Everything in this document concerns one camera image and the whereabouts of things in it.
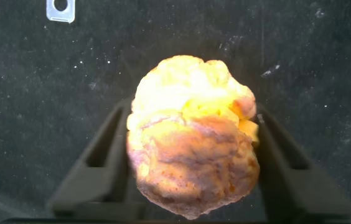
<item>black background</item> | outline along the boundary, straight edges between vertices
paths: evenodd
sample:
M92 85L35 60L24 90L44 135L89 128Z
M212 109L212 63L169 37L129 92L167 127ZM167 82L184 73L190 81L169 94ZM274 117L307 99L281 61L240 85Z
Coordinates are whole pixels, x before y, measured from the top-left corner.
M162 59L223 60L351 199L351 1L0 1L0 220L44 205ZM263 220L256 189L204 220ZM151 206L151 218L181 220Z

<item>small bracket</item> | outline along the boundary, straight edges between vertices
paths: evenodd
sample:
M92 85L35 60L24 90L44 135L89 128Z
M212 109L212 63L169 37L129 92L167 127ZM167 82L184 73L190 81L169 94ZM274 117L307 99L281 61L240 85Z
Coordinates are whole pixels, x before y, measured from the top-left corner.
M47 0L46 13L49 20L68 23L75 20L75 0L67 0L67 7L63 11L59 11L54 2L55 0Z

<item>orange rock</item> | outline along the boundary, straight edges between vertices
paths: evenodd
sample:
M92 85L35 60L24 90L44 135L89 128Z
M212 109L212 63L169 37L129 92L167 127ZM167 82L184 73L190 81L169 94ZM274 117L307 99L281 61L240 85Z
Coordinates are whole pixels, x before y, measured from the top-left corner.
M255 186L255 97L222 61L163 60L141 80L132 111L127 152L151 202L195 219Z

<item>white speck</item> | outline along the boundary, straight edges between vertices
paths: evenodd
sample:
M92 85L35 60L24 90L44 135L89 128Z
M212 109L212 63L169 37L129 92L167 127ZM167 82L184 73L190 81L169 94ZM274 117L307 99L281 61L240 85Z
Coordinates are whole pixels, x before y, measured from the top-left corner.
M270 70L268 70L267 72L264 72L261 77L266 77L268 75L272 74L272 72Z
M96 83L92 82L92 83L88 84L88 86L90 87L90 89L94 90L96 87Z
M323 13L323 12L321 11L321 8L319 8L319 9L317 10L317 12L315 13L315 16L316 16L317 18L322 18L322 17L325 16L325 13Z

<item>metal clip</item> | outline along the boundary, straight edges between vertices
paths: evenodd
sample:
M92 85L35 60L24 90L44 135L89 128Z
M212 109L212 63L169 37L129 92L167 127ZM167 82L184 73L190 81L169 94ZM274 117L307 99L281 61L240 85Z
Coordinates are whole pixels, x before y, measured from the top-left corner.
M59 11L55 5L55 0L47 0L47 18L51 21L68 22L75 20L75 0L67 0L68 5L65 10Z

